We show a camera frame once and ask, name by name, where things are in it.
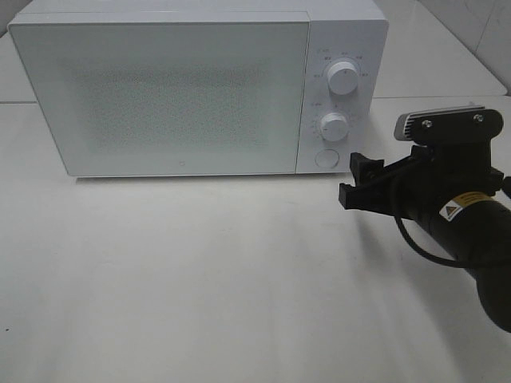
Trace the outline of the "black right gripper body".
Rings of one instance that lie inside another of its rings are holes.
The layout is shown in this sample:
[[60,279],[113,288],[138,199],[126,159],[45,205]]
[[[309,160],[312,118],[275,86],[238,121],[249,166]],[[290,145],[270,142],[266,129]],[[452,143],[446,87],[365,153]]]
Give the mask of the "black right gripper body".
[[412,147],[411,165],[392,179],[390,205],[404,239],[412,219],[433,239],[502,239],[503,204],[493,197],[503,173],[483,143]]

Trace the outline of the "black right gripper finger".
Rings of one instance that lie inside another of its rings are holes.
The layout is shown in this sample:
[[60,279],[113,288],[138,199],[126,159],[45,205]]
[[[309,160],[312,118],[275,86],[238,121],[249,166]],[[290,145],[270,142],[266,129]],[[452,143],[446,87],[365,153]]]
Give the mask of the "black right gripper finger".
[[372,160],[359,152],[351,153],[350,171],[356,186],[370,182],[383,167],[384,160]]
[[394,216],[392,186],[397,176],[383,176],[355,186],[339,185],[339,203],[345,210],[369,211]]

